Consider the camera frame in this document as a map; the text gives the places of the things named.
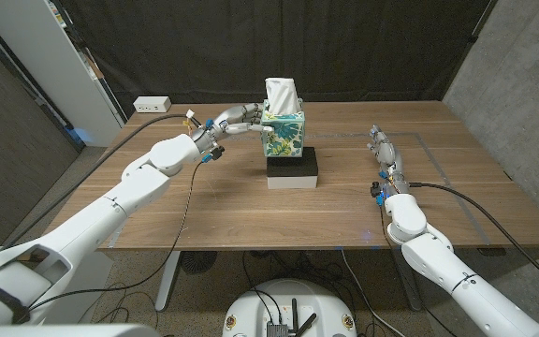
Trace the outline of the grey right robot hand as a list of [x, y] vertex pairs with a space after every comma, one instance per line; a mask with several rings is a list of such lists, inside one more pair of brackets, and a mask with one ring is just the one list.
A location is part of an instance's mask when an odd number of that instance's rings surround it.
[[408, 194], [410, 186], [404, 177], [403, 161], [399, 150], [378, 125], [372, 126], [370, 137], [371, 141], [367, 147], [380, 166], [379, 176], [385, 180], [384, 192], [389, 196]]

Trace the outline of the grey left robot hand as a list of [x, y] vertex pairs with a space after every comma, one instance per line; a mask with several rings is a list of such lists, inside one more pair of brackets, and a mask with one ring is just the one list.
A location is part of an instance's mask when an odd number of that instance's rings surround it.
[[259, 103], [235, 106], [224, 110], [215, 119], [202, 124], [194, 117], [191, 121], [197, 127], [191, 138], [203, 153], [216, 147], [222, 139], [248, 131], [273, 132], [274, 127], [261, 124], [262, 106]]

